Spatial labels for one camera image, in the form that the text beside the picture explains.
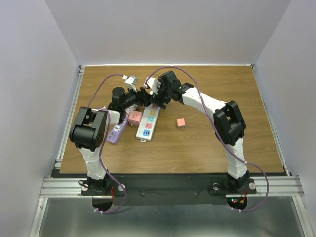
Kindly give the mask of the white multicolour power strip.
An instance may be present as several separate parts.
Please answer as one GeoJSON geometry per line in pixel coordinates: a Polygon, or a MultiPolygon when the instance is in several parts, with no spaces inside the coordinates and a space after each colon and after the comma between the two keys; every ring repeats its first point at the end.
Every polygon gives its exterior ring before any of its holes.
{"type": "Polygon", "coordinates": [[[140,125],[136,132],[136,138],[141,142],[151,141],[157,123],[160,107],[151,104],[144,108],[140,125]]]}

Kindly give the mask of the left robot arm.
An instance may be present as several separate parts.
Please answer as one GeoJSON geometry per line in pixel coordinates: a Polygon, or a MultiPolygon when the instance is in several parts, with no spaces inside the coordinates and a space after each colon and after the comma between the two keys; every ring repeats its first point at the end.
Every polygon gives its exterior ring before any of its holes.
{"type": "Polygon", "coordinates": [[[106,109],[93,110],[91,107],[80,107],[69,133],[69,139],[75,144],[87,168],[87,180],[80,181],[85,189],[91,189],[100,195],[110,188],[106,169],[102,166],[101,152],[106,133],[111,124],[123,123],[126,109],[133,105],[148,106],[151,95],[141,87],[127,92],[122,87],[112,90],[111,103],[106,109]]]}

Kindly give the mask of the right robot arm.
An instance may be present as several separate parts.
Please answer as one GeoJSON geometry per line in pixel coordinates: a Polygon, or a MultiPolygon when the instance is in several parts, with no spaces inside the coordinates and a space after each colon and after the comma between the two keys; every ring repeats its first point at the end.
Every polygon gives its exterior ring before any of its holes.
{"type": "Polygon", "coordinates": [[[242,190],[250,174],[243,149],[246,124],[238,104],[235,101],[224,102],[214,99],[202,93],[197,84],[182,84],[173,71],[165,72],[157,79],[147,77],[144,86],[152,91],[151,102],[163,109],[173,100],[207,115],[217,139],[226,150],[227,187],[233,193],[242,190]]]}

